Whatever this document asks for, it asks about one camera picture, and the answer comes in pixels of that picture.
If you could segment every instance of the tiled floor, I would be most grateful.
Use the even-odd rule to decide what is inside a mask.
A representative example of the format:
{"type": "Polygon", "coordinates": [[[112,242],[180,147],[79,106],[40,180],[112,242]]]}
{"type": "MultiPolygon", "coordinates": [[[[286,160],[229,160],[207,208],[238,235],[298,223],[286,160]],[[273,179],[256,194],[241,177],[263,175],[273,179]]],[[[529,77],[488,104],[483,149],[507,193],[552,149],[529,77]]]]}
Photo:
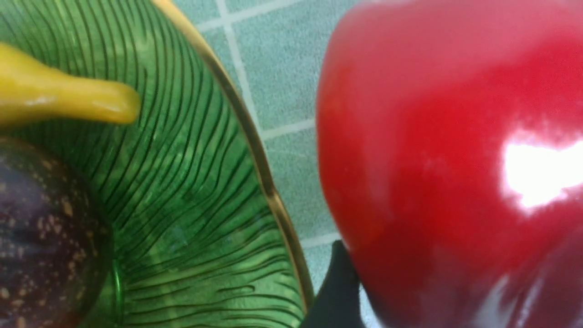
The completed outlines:
{"type": "MultiPolygon", "coordinates": [[[[264,142],[314,288],[339,239],[319,185],[314,100],[328,39],[358,0],[174,0],[221,59],[264,142]]],[[[367,327],[379,327],[362,292],[367,327]]]]}

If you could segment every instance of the red apple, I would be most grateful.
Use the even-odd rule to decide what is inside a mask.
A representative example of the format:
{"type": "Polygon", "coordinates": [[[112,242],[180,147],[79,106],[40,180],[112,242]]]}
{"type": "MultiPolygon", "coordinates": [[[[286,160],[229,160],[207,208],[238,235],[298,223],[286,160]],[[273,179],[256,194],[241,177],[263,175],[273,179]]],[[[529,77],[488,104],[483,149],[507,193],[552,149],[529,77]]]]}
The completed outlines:
{"type": "Polygon", "coordinates": [[[583,1],[358,4],[317,139],[385,325],[583,327],[583,1]]]}

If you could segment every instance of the black object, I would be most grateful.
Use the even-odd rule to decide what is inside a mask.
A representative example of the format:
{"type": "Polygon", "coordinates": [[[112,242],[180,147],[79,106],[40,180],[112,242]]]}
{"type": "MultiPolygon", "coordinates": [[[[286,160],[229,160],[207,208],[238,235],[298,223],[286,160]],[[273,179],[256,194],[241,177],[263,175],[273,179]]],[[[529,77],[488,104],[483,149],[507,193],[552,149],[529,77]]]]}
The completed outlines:
{"type": "Polygon", "coordinates": [[[364,328],[360,316],[360,280],[344,244],[332,244],[332,259],[314,305],[300,328],[364,328]]]}

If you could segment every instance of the green glass plate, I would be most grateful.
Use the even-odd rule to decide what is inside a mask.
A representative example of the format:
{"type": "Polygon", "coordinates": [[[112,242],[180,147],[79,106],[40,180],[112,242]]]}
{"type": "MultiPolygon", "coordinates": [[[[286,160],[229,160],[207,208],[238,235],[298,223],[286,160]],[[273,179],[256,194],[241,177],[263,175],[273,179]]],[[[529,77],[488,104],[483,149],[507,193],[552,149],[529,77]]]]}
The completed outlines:
{"type": "Polygon", "coordinates": [[[99,192],[114,269],[83,327],[296,327],[313,291],[261,142],[208,45],[164,0],[4,0],[0,41],[142,99],[132,125],[14,135],[99,192]]]}

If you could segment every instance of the tile grout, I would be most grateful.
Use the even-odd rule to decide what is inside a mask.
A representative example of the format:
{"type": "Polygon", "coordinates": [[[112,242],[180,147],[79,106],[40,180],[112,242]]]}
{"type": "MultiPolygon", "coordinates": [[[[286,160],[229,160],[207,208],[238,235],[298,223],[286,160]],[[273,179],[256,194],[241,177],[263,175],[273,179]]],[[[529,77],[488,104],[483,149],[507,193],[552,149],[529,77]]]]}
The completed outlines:
{"type": "Polygon", "coordinates": [[[313,118],[309,120],[299,121],[291,124],[286,124],[273,129],[265,130],[261,134],[263,141],[281,137],[286,134],[291,134],[295,132],[300,132],[315,127],[315,120],[313,118]]]}
{"type": "Polygon", "coordinates": [[[238,12],[229,13],[229,10],[227,9],[227,6],[226,6],[224,0],[217,0],[217,6],[219,5],[219,2],[222,2],[223,4],[225,4],[224,8],[222,8],[222,9],[224,9],[224,12],[221,12],[222,9],[219,8],[219,13],[220,13],[219,18],[211,19],[211,20],[208,20],[206,22],[197,24],[196,28],[200,32],[206,32],[208,30],[213,30],[213,29],[216,29],[216,28],[221,27],[221,26],[232,25],[233,23],[240,22],[242,20],[246,20],[248,18],[252,18],[255,16],[259,16],[259,15],[262,15],[264,13],[275,11],[275,10],[280,9],[280,8],[285,8],[285,7],[291,6],[293,4],[296,4],[300,1],[304,1],[304,0],[273,0],[273,1],[267,2],[266,4],[261,4],[261,5],[255,6],[255,7],[243,9],[243,10],[238,11],[238,12]]]}
{"type": "Polygon", "coordinates": [[[331,244],[336,240],[340,240],[340,234],[338,232],[327,233],[326,235],[321,235],[317,237],[305,238],[300,241],[302,249],[310,249],[317,246],[322,246],[326,244],[331,244]]]}
{"type": "MultiPolygon", "coordinates": [[[[229,10],[227,9],[227,4],[225,0],[215,0],[217,8],[219,9],[219,14],[221,18],[226,18],[229,16],[229,10]]],[[[241,93],[243,94],[243,102],[247,107],[247,111],[255,124],[255,129],[257,133],[261,135],[261,125],[259,124],[259,117],[257,116],[257,111],[255,109],[255,103],[253,102],[253,97],[251,96],[251,87],[249,86],[249,80],[247,79],[247,72],[245,71],[245,65],[243,59],[241,58],[241,52],[239,51],[239,46],[237,44],[237,39],[235,37],[235,32],[231,23],[226,22],[223,25],[223,30],[227,38],[227,43],[229,45],[229,51],[231,52],[231,59],[233,60],[233,65],[235,66],[235,71],[237,74],[237,79],[239,80],[239,85],[241,86],[241,93]]]]}

